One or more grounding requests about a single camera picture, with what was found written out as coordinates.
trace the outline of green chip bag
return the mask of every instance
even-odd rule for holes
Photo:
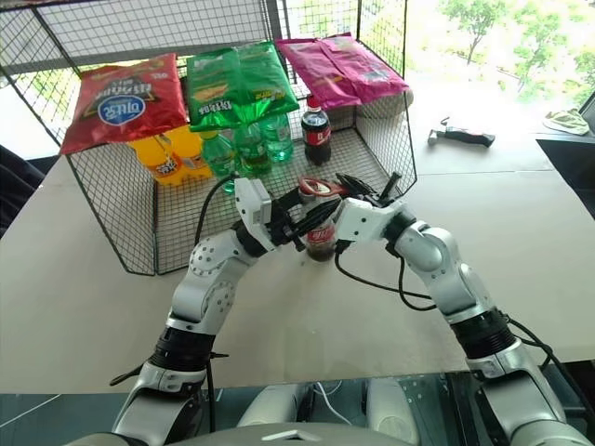
[[[209,51],[187,63],[192,132],[252,124],[299,108],[272,42]]]

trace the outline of metal wire rack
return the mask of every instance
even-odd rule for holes
[[[259,40],[325,37],[351,32],[396,72],[404,71],[406,0],[96,0],[38,7],[0,6],[0,74],[60,144],[73,116],[80,72],[176,52],[183,58]],[[282,59],[300,109],[289,114],[295,155],[263,178],[273,196],[300,176],[360,177],[381,190],[388,173],[402,177],[405,193],[417,180],[405,94],[329,111],[332,159],[308,165],[300,117],[309,93]],[[69,155],[83,194],[123,267],[153,275],[184,268],[195,225],[215,179],[187,178],[179,187],[155,183],[126,144],[107,144]],[[209,206],[204,236],[237,219],[232,199],[218,192]]]

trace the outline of coca-cola bottle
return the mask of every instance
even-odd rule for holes
[[[299,196],[302,201],[302,217],[323,202],[321,197],[309,194],[302,189],[299,190]],[[330,216],[324,223],[306,234],[304,244],[308,256],[318,262],[325,262],[333,258],[335,254],[335,222]]]
[[[306,158],[315,165],[322,165],[331,159],[330,121],[318,99],[309,95],[306,103],[308,110],[301,117]]]

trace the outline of orange juice bottle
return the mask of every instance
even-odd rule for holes
[[[164,185],[178,186],[185,176],[181,160],[171,153],[168,138],[163,135],[137,139],[128,143],[135,152],[140,163],[144,165],[155,180]]]
[[[213,176],[203,159],[203,140],[198,133],[191,132],[188,125],[183,125],[165,132],[165,136],[171,141],[171,145],[165,146],[165,149],[181,160],[187,175],[198,178]]]

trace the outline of beige table surface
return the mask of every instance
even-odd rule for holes
[[[405,198],[455,234],[498,305],[563,361],[595,358],[595,222],[527,141],[516,146],[522,165],[494,146],[492,164],[475,164],[481,173],[468,151],[436,146],[438,162],[422,147],[418,171],[431,175]],[[381,244],[343,258],[396,282]],[[126,391],[133,380],[107,383],[152,353],[182,276],[125,273],[60,160],[0,242],[0,393]],[[423,290],[411,272],[405,283]],[[240,281],[215,350],[231,355],[216,362],[222,387],[465,369],[440,314],[411,311],[289,247]]]

